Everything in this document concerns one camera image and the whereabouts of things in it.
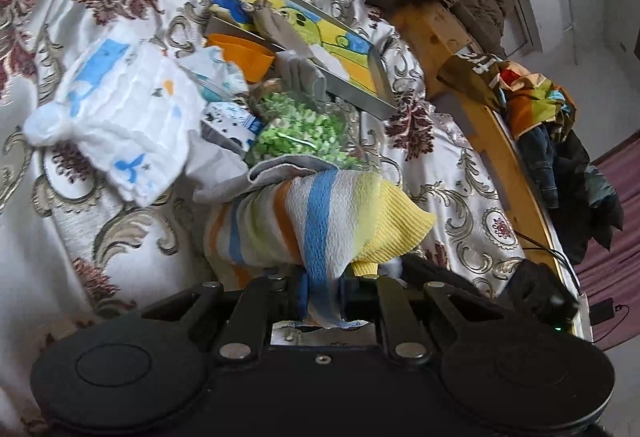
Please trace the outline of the orange silicone cup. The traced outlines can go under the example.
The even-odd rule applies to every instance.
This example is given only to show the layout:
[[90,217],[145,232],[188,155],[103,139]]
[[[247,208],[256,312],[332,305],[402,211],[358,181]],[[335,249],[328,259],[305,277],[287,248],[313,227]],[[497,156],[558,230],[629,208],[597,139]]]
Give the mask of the orange silicone cup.
[[276,57],[273,51],[258,42],[227,34],[207,35],[206,46],[221,48],[224,59],[239,67],[250,84],[264,79]]

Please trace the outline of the white blue patterned cloth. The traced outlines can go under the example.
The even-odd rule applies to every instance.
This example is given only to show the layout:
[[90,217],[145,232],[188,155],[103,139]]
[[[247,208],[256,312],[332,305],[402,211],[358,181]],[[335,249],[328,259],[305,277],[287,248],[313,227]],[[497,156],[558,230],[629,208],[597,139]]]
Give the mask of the white blue patterned cloth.
[[219,47],[201,48],[179,58],[177,63],[207,102],[233,101],[239,94],[248,93],[243,72],[235,63],[224,59],[224,50]]

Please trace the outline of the bag of green beads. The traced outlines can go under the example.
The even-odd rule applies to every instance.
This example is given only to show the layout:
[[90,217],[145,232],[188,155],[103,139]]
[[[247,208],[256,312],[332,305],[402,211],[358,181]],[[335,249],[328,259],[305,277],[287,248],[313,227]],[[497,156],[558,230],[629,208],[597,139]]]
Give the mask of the bag of green beads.
[[310,155],[341,169],[380,169],[378,152],[360,143],[358,111],[342,99],[314,100],[270,80],[254,89],[248,105],[264,127],[245,155],[247,165],[285,155]]

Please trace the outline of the wooden bed frame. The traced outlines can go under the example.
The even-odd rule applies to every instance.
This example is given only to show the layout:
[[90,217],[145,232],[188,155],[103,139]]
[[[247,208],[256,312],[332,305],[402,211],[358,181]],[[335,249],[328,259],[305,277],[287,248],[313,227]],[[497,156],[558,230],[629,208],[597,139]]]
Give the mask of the wooden bed frame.
[[480,45],[453,14],[435,1],[410,4],[392,15],[392,23],[425,70],[427,101],[437,111],[452,116],[482,159],[509,219],[513,238],[522,244],[529,259],[551,268],[577,298],[578,313],[570,331],[591,342],[587,296],[580,290],[577,275],[562,252],[508,126],[498,112],[437,78],[440,67],[450,56],[479,54]]

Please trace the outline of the white baby hat blue print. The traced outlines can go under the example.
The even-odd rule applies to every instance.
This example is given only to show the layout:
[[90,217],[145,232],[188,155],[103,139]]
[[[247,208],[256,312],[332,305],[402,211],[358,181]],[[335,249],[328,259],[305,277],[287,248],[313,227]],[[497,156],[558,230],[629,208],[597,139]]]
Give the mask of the white baby hat blue print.
[[175,61],[116,24],[81,53],[24,133],[35,146],[75,143],[123,200],[145,207],[181,174],[204,106]]

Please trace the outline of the small milk carton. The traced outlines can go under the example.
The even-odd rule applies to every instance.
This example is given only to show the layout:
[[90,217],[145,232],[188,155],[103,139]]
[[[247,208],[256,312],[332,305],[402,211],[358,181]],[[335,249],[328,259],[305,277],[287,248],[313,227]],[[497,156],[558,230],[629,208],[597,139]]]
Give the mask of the small milk carton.
[[244,157],[264,129],[262,121],[234,102],[209,102],[201,116],[201,135]]

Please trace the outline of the striped colourful towel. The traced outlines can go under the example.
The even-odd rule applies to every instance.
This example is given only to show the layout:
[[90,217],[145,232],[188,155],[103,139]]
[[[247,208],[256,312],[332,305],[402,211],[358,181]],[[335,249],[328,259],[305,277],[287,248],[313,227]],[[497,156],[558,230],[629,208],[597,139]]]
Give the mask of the striped colourful towel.
[[434,228],[436,217],[416,206],[377,172],[335,169],[295,177],[213,206],[204,252],[228,290],[242,290],[267,269],[302,266],[309,318],[348,327],[338,289],[345,270],[376,275]]

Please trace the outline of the grey glove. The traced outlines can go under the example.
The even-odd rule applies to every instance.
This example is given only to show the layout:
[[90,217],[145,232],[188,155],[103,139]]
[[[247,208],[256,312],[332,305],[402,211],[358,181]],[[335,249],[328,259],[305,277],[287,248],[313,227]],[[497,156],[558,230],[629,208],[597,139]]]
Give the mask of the grey glove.
[[306,56],[292,50],[278,52],[274,69],[283,84],[305,104],[322,108],[331,101],[326,76]]

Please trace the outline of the metal tray with frog painting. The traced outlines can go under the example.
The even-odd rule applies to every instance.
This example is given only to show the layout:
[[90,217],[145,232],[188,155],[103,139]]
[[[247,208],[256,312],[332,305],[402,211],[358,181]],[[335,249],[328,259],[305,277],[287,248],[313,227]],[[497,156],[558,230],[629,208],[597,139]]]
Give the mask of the metal tray with frog painting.
[[[228,30],[257,41],[273,51],[284,50],[262,38],[254,27],[252,12],[255,1],[211,0],[209,11],[212,12],[212,17],[207,31],[213,33]],[[330,93],[379,119],[389,118],[397,111],[396,99],[390,89],[381,57],[370,41],[306,1],[268,1],[274,10],[288,20],[308,46],[322,45],[346,68],[349,80],[336,77],[318,66],[326,75]]]

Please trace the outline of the beige grey sock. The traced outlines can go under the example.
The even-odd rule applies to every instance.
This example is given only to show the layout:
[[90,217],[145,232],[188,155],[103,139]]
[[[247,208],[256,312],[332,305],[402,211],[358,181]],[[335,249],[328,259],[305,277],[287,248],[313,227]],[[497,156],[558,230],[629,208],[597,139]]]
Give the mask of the beige grey sock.
[[284,16],[273,9],[270,1],[256,0],[253,4],[252,19],[262,38],[304,58],[311,59],[314,56],[303,37]]

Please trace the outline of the colourful clothes pile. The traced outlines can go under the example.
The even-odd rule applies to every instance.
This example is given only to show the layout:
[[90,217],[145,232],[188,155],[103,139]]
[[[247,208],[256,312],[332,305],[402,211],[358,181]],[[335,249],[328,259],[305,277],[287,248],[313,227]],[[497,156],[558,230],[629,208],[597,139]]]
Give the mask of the colourful clothes pile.
[[562,86],[493,54],[450,56],[437,79],[502,115],[571,264],[590,241],[611,248],[623,206],[577,137],[577,108]]

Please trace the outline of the white air conditioner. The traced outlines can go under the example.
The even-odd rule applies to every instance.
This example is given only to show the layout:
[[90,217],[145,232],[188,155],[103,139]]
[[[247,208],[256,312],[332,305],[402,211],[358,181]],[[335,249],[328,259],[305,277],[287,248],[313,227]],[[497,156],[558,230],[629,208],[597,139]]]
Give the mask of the white air conditioner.
[[518,49],[522,56],[552,53],[573,26],[568,0],[516,0],[516,12],[524,39]]

